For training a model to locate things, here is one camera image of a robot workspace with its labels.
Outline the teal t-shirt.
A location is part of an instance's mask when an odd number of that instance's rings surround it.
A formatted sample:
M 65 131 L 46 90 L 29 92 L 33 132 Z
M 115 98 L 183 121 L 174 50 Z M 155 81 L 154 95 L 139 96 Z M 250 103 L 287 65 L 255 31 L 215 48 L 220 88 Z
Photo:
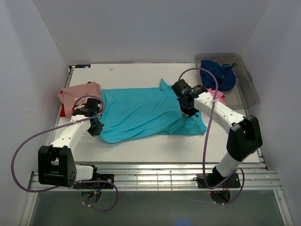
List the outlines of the teal t-shirt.
M 182 115 L 177 96 L 163 79 L 159 87 L 103 89 L 104 124 L 99 137 L 110 144 L 152 135 L 203 135 L 207 127 L 200 113 Z

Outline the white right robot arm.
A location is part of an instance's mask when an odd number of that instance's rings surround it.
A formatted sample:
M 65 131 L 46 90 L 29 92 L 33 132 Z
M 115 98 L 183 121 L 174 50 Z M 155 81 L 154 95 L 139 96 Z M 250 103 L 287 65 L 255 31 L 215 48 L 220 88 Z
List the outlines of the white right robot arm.
M 172 86 L 172 90 L 177 96 L 184 117 L 202 112 L 227 133 L 226 154 L 213 168 L 212 173 L 204 177 L 208 187 L 221 186 L 248 156 L 262 146 L 258 119 L 253 115 L 246 117 L 231 110 L 201 85 L 191 87 L 181 79 Z

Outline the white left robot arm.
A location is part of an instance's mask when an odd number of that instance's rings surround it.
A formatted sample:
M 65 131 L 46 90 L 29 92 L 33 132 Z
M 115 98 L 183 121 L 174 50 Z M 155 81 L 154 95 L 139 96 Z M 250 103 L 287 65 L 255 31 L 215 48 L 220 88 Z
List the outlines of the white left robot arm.
M 95 167 L 78 165 L 73 151 L 87 132 L 98 136 L 104 124 L 99 117 L 105 110 L 104 102 L 96 96 L 87 96 L 87 102 L 76 108 L 61 135 L 50 145 L 42 146 L 38 151 L 38 179 L 40 184 L 71 187 L 76 182 L 91 180 Z

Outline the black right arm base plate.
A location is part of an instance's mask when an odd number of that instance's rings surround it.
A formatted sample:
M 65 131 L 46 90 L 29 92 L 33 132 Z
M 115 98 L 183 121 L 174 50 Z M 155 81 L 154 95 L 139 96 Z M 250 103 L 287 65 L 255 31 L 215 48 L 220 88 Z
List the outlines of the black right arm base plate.
M 199 173 L 196 177 L 192 179 L 193 181 L 197 182 L 198 188 L 206 188 L 205 180 L 203 178 L 203 174 Z M 206 175 L 206 181 L 209 187 L 213 187 L 217 185 L 220 181 L 214 176 L 213 173 L 209 173 Z M 234 173 L 227 181 L 221 184 L 218 188 L 240 188 L 241 183 L 237 173 Z

